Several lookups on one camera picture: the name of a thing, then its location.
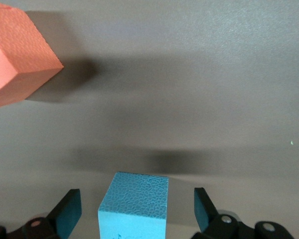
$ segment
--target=blue cube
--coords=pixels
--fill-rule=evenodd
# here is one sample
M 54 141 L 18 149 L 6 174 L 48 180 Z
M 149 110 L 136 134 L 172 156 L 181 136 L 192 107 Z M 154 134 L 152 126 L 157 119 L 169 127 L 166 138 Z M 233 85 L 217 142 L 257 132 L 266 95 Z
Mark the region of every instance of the blue cube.
M 165 239 L 168 178 L 118 172 L 99 207 L 101 239 Z

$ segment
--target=red block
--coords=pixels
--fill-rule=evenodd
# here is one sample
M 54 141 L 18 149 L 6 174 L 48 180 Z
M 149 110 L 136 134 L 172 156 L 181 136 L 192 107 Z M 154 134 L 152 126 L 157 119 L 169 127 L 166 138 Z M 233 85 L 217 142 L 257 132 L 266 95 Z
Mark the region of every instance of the red block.
M 62 68 L 27 14 L 0 3 L 0 106 L 24 100 Z

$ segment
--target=foam block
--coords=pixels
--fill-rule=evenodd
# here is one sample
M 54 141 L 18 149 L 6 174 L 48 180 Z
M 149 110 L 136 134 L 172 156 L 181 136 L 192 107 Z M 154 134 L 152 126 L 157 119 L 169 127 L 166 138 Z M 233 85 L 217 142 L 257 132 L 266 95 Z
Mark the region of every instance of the foam block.
M 168 178 L 116 173 L 99 207 L 101 239 L 165 239 Z
M 24 100 L 62 68 L 27 14 L 0 3 L 0 106 Z

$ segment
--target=silver screw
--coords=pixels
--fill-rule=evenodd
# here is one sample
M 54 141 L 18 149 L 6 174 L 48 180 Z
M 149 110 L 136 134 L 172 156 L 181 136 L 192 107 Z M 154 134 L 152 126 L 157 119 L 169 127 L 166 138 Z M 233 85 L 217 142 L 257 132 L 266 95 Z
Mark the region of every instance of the silver screw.
M 231 218 L 229 216 L 222 216 L 221 217 L 221 220 L 224 222 L 224 223 L 231 223 Z
M 263 224 L 264 229 L 270 231 L 270 232 L 274 232 L 276 229 L 273 225 L 271 225 L 270 223 L 264 223 Z
M 36 227 L 36 226 L 40 225 L 40 223 L 41 223 L 40 221 L 35 221 L 35 222 L 31 223 L 31 226 Z

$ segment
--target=textured top of blue cube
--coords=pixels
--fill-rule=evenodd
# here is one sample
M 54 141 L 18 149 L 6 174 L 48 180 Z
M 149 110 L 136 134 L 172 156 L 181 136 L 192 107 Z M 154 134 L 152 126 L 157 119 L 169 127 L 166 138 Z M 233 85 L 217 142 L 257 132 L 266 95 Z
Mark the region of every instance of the textured top of blue cube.
M 118 172 L 99 211 L 166 219 L 168 178 Z

